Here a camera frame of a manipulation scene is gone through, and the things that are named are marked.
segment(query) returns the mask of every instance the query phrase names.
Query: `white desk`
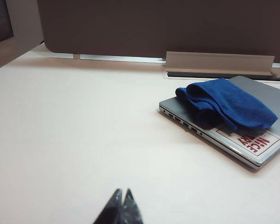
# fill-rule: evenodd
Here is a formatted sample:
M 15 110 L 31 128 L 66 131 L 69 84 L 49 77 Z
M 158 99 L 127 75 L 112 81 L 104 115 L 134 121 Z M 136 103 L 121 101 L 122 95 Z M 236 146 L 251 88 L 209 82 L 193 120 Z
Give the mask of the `white desk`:
M 0 224 L 91 224 L 127 187 L 146 224 L 280 224 L 280 154 L 251 172 L 159 113 L 191 81 L 42 49 L 0 69 Z

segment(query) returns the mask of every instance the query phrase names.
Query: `folded cloth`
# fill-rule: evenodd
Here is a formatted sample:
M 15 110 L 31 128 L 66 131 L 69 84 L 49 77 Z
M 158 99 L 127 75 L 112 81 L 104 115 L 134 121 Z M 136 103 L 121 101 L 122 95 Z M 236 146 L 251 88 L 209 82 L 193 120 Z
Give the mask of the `folded cloth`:
M 269 128 L 278 119 L 262 102 L 224 78 L 193 83 L 175 93 L 198 109 L 198 124 L 220 116 L 232 130 Z

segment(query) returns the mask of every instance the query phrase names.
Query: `silver laptop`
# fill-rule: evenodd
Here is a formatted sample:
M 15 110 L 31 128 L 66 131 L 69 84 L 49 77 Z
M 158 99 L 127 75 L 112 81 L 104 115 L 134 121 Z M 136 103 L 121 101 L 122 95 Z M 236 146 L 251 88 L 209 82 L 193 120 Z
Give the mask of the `silver laptop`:
M 280 151 L 280 90 L 242 76 L 229 81 L 263 102 L 278 116 L 278 120 L 269 129 L 241 129 L 234 132 L 225 124 L 195 124 L 195 108 L 177 97 L 161 101 L 160 111 L 258 170 Z

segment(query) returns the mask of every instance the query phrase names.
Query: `usb port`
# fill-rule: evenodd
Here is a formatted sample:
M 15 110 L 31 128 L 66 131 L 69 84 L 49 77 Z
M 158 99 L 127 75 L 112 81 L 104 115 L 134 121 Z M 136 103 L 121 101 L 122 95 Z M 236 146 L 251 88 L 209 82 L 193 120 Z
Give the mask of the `usb port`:
M 197 133 L 197 129 L 191 127 L 191 130 L 192 130 L 193 132 L 196 132 L 196 133 Z

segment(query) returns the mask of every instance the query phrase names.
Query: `sticker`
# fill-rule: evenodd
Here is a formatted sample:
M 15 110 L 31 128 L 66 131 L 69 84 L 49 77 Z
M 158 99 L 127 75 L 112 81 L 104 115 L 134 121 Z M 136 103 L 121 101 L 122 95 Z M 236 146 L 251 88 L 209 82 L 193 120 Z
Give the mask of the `sticker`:
M 268 149 L 273 150 L 277 145 L 276 143 L 280 141 L 278 135 L 264 129 L 242 129 L 236 131 L 236 133 L 231 133 L 229 128 L 223 127 L 218 129 L 217 133 L 256 156 L 259 156 Z

